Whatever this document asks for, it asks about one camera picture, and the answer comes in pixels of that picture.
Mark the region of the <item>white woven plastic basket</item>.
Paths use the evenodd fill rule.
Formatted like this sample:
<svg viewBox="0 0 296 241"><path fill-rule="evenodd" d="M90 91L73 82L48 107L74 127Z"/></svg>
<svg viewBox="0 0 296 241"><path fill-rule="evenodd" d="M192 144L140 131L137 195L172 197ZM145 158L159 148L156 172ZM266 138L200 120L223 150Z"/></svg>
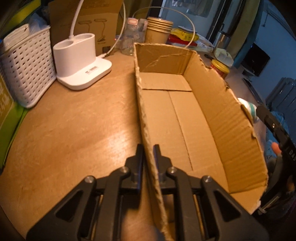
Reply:
<svg viewBox="0 0 296 241"><path fill-rule="evenodd" d="M1 73L13 98L34 107L56 80L50 27L26 37L1 55Z"/></svg>

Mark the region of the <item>folded white tissue pack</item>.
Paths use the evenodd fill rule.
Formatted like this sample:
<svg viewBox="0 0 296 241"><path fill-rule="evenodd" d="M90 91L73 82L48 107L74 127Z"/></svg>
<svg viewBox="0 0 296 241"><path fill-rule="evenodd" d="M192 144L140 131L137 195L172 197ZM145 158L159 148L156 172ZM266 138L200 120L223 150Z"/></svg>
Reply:
<svg viewBox="0 0 296 241"><path fill-rule="evenodd" d="M223 63L227 67L231 68L234 63L232 56L225 49L216 48L214 56L219 62Z"/></svg>

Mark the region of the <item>white desk lamp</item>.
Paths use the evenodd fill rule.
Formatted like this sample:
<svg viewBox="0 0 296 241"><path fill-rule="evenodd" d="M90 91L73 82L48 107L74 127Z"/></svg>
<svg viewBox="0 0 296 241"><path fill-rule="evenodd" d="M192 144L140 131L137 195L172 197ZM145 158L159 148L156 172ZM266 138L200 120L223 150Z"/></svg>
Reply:
<svg viewBox="0 0 296 241"><path fill-rule="evenodd" d="M111 72L112 63L96 56L95 35L74 35L83 1L79 1L70 27L69 37L53 46L57 80L70 90L83 90Z"/></svg>

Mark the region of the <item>yellow-lid red can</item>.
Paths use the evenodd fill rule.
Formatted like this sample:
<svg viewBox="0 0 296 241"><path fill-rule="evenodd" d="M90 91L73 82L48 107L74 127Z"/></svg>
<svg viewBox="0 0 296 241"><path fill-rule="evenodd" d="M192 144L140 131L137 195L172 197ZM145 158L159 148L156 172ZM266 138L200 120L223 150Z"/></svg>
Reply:
<svg viewBox="0 0 296 241"><path fill-rule="evenodd" d="M223 79L230 73L230 69L216 59L211 60L211 68L214 69Z"/></svg>

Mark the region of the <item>stack of brown paper cups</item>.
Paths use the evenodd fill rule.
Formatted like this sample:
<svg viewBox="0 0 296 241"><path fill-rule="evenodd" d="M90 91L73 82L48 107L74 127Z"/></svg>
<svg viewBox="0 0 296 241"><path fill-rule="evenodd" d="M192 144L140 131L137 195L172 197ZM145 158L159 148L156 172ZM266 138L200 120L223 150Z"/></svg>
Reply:
<svg viewBox="0 0 296 241"><path fill-rule="evenodd" d="M172 21L160 18L148 17L145 43L166 44L173 27Z"/></svg>

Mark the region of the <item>steel thermos bottle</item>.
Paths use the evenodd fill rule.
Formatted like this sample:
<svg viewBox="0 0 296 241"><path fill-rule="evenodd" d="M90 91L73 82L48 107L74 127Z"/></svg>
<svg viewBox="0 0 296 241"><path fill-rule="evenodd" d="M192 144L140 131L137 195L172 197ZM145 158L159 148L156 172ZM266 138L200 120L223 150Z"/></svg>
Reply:
<svg viewBox="0 0 296 241"><path fill-rule="evenodd" d="M227 49L230 43L231 37L228 33L219 31L213 43L214 49Z"/></svg>

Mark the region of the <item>brown lamp packaging box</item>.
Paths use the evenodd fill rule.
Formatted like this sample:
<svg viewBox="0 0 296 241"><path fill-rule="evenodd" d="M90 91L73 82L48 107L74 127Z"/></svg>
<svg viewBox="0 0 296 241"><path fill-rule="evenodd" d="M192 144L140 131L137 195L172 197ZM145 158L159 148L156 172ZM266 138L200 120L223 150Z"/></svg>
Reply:
<svg viewBox="0 0 296 241"><path fill-rule="evenodd" d="M115 42L118 14L123 1L85 0L75 23L74 35L92 33L95 35L96 55L109 51ZM48 4L51 26L51 44L67 39L79 1L51 1Z"/></svg>

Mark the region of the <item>yellow packet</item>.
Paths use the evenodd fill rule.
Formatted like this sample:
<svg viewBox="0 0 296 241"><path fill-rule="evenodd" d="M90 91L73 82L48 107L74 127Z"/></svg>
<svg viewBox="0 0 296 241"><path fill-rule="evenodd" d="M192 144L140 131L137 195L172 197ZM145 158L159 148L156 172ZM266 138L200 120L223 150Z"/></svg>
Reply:
<svg viewBox="0 0 296 241"><path fill-rule="evenodd" d="M179 28L173 28L171 30L171 34L177 36L183 41L190 42L191 40L193 40L193 42L195 42L199 40L199 36L197 34L194 34L193 32L188 32L186 30L179 29Z"/></svg>

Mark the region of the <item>brown cardboard box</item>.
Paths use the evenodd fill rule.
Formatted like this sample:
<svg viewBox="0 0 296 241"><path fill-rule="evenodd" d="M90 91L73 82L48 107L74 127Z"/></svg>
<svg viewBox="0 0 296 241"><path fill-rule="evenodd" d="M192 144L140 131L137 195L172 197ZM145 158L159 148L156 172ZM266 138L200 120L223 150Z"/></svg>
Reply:
<svg viewBox="0 0 296 241"><path fill-rule="evenodd" d="M198 53L172 45L136 43L134 62L152 214L165 240L176 238L173 198L161 195L154 145L187 174L212 176L253 213L267 167L252 116L226 81Z"/></svg>

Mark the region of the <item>clear patterned glass jar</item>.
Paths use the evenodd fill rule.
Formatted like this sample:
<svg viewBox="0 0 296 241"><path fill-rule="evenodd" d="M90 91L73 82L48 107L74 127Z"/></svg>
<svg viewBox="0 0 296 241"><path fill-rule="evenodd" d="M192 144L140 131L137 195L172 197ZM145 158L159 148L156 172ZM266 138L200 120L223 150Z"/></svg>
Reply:
<svg viewBox="0 0 296 241"><path fill-rule="evenodd" d="M132 56L134 43L145 42L147 24L147 19L127 18L120 46L122 54Z"/></svg>

